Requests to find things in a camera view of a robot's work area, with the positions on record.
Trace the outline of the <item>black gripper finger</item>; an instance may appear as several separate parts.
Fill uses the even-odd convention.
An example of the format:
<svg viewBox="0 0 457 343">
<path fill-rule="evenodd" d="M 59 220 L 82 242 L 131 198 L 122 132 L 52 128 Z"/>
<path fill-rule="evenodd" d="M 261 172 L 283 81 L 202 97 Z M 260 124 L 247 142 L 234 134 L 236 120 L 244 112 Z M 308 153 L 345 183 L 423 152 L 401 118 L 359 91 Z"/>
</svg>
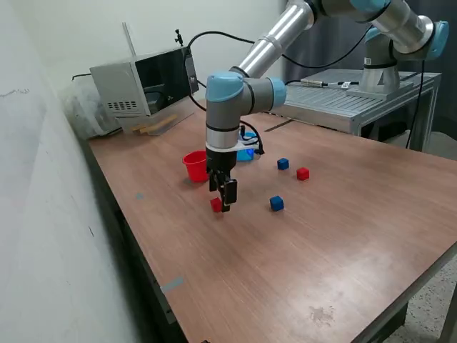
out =
<svg viewBox="0 0 457 343">
<path fill-rule="evenodd" d="M 224 174 L 218 170 L 209 171 L 209 191 L 221 191 L 224 187 Z"/>
<path fill-rule="evenodd" d="M 230 206 L 237 201 L 238 183 L 236 179 L 232 179 L 227 173 L 219 173 L 217 175 L 218 190 L 222 201 L 222 212 L 228 212 Z"/>
</svg>

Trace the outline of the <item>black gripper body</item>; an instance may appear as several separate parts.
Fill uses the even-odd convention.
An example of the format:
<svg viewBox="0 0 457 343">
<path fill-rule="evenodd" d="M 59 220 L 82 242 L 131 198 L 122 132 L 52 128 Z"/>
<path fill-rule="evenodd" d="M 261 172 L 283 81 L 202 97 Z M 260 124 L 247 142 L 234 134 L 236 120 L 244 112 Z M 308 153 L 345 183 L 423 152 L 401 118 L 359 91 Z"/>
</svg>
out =
<svg viewBox="0 0 457 343">
<path fill-rule="evenodd" d="M 206 148 L 206 172 L 210 174 L 222 173 L 230 176 L 231 170 L 236 166 L 237 152 L 217 152 Z"/>
</svg>

